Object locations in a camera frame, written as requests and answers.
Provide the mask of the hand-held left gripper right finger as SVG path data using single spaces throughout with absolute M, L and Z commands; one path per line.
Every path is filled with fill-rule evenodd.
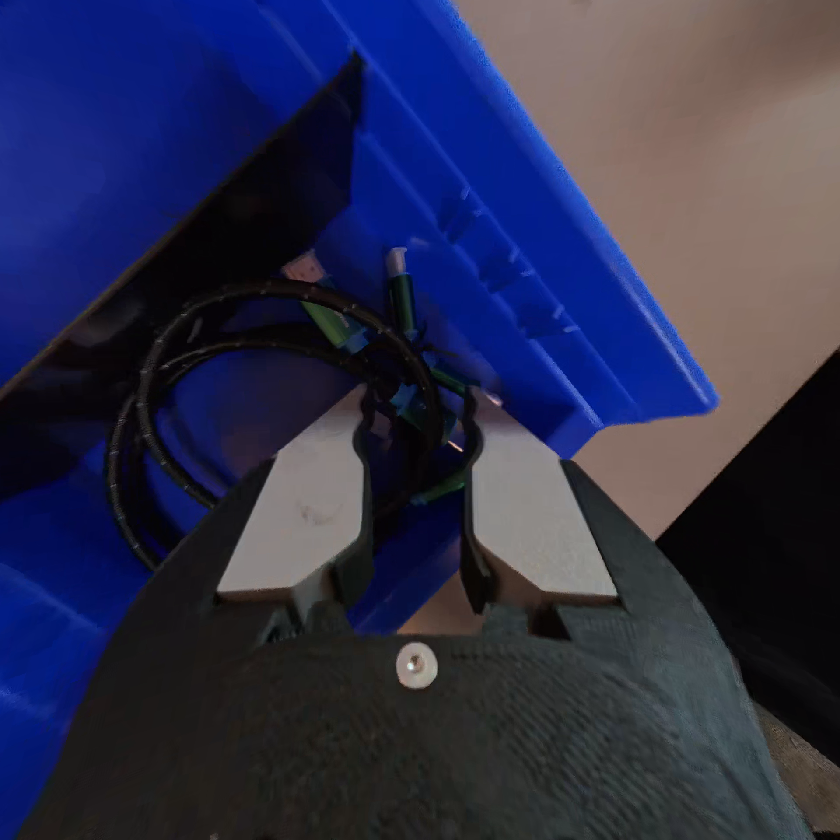
M 460 579 L 473 613 L 619 603 L 561 458 L 480 388 L 464 408 Z

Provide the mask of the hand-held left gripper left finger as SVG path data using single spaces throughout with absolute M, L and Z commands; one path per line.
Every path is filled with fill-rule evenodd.
M 361 599 L 374 572 L 367 392 L 357 385 L 276 453 L 218 584 L 223 598 L 298 614 Z

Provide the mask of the black braided cable green plugs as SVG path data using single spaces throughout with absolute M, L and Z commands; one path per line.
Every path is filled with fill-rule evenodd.
M 445 393 L 463 402 L 477 382 L 451 369 L 425 341 L 404 248 L 387 254 L 385 272 L 385 313 L 336 288 L 314 255 L 306 254 L 281 277 L 220 287 L 189 300 L 156 330 L 112 426 L 104 457 L 112 518 L 147 571 L 156 571 L 183 538 L 153 498 L 147 459 L 204 509 L 213 510 L 221 500 L 173 454 L 157 415 L 188 375 L 227 354 L 296 354 L 354 377 L 373 393 L 374 406 L 407 441 L 400 481 L 373 503 L 374 543 L 381 544 L 395 530 L 405 508 L 423 507 L 463 489 L 466 457 L 444 474 L 435 465 L 436 453 L 446 447 L 463 450 L 456 440 L 461 415 L 447 404 Z M 217 329 L 204 339 L 193 334 L 201 331 L 207 312 L 256 299 L 297 302 L 309 321 L 269 323 L 240 332 Z
M 136 389 L 113 429 L 114 440 L 133 421 L 143 447 L 153 461 L 190 498 L 206 509 L 220 497 L 193 477 L 164 441 L 157 423 L 159 405 L 178 383 L 199 366 L 224 354 L 280 351 L 299 354 L 346 371 L 368 385 L 385 406 L 387 417 L 416 433 L 409 461 L 407 488 L 395 490 L 381 503 L 385 515 L 411 503 L 428 505 L 464 488 L 466 460 L 446 476 L 434 477 L 434 451 L 452 445 L 459 421 L 441 391 L 464 400 L 472 382 L 440 367 L 434 350 L 421 344 L 417 330 L 413 281 L 404 269 L 389 277 L 386 314 L 342 294 L 330 280 L 305 281 L 290 276 L 220 287 L 189 300 L 155 335 L 145 356 Z M 210 310 L 255 299 L 300 304 L 308 322 L 281 322 L 217 338 L 187 342 L 187 334 Z

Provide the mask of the blue storage bin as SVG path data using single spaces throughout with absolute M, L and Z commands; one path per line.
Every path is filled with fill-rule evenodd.
M 206 510 L 156 571 L 104 479 L 156 330 L 313 255 L 560 458 L 606 562 L 598 432 L 718 394 L 448 2 L 2 2 L 2 838 L 567 837 L 503 736 L 571 651 L 557 605 L 473 613 L 464 488 L 308 614 L 217 593 L 277 452 L 361 383 L 231 353 L 158 412 Z

